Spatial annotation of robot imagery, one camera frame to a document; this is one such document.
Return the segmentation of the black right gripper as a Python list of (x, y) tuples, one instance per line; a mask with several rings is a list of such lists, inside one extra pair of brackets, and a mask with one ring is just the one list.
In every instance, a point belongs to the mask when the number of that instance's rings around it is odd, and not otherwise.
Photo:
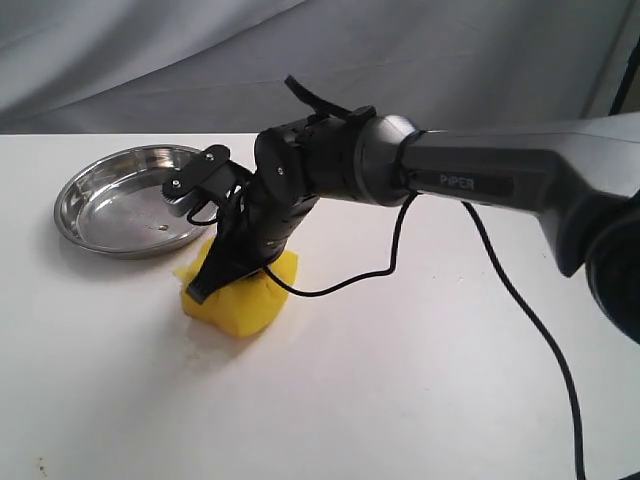
[(315, 205), (314, 195), (290, 204), (270, 195), (244, 192), (188, 284), (187, 295), (203, 304), (216, 291), (275, 262)]

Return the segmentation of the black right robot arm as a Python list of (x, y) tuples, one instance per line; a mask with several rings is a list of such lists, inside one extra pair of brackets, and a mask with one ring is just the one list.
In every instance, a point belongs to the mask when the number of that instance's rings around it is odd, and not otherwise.
[(256, 170), (187, 288), (197, 302), (272, 263), (321, 198), (397, 206), (418, 194), (533, 215), (558, 270), (584, 269), (605, 316), (639, 336), (639, 117), (533, 128), (421, 130), (303, 119), (262, 131)]

